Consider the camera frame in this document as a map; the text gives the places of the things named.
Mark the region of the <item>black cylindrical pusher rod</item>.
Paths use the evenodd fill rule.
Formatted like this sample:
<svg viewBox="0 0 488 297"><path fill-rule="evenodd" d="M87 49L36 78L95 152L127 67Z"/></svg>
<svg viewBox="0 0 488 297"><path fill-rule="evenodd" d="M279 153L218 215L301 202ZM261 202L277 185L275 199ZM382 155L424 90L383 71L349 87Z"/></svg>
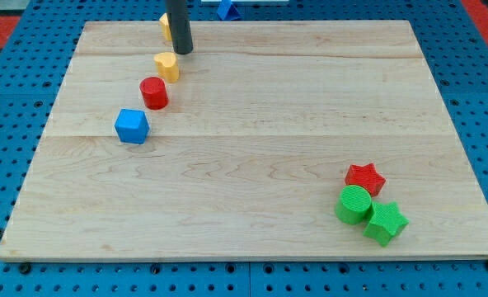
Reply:
<svg viewBox="0 0 488 297"><path fill-rule="evenodd" d="M166 0L165 5L174 51L177 54L191 53L194 46L185 0Z"/></svg>

